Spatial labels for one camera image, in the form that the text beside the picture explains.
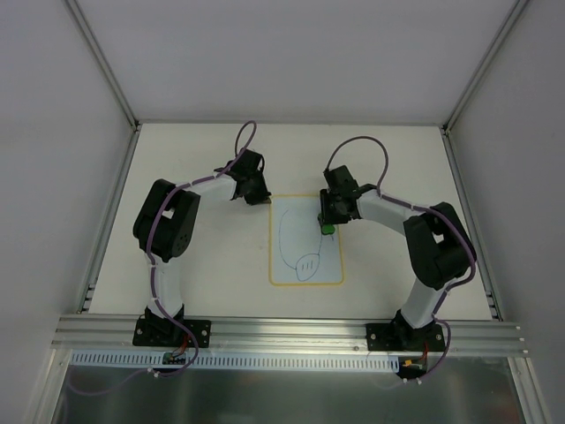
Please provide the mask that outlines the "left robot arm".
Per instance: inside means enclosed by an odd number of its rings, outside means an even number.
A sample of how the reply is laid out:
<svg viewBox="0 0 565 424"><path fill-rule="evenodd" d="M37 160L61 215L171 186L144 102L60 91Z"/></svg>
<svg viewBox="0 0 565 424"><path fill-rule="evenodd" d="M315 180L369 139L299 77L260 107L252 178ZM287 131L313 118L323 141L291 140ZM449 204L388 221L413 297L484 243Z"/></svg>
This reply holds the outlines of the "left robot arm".
<svg viewBox="0 0 565 424"><path fill-rule="evenodd" d="M132 344L144 347L209 346L211 322L186 320L178 258L191 243L199 208L239 198L255 206L270 202L263 155L245 149L209 177L176 185L156 180L134 222L133 237L145 254L150 300L136 322Z"/></svg>

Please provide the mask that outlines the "yellow-framed small whiteboard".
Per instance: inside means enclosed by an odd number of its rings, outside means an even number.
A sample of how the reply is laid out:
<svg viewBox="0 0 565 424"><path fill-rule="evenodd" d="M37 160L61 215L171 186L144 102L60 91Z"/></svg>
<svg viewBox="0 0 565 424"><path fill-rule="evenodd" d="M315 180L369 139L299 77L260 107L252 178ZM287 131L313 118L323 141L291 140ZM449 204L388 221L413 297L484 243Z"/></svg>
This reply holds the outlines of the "yellow-framed small whiteboard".
<svg viewBox="0 0 565 424"><path fill-rule="evenodd" d="M339 230L323 234L319 197L276 195L269 210L269 281L274 286L332 286L345 274Z"/></svg>

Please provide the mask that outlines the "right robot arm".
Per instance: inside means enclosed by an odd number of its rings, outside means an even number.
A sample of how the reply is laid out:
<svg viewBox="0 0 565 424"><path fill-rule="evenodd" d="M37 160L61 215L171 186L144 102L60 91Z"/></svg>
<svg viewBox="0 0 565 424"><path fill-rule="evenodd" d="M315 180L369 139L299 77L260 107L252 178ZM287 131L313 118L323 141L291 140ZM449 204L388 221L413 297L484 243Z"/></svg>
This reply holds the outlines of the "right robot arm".
<svg viewBox="0 0 565 424"><path fill-rule="evenodd" d="M344 165L325 169L323 175L328 186L320 190L321 233L329 235L337 225L353 220L381 224L405 237L416 277L391 322L365 326L368 349L442 350L435 315L448 291L466 284L476 272L476 251L454 207L447 202L423 207L398 200L376 185L359 185Z"/></svg>

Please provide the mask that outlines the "green whiteboard eraser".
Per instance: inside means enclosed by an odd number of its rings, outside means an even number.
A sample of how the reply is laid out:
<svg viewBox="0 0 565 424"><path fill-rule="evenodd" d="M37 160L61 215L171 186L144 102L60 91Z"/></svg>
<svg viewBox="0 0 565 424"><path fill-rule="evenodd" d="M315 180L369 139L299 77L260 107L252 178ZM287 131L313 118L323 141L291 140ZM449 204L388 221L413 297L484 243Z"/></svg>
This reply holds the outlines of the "green whiteboard eraser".
<svg viewBox="0 0 565 424"><path fill-rule="evenodd" d="M320 232L322 236L329 236L335 234L335 226L331 223L326 223L322 214L318 215L318 222L320 225Z"/></svg>

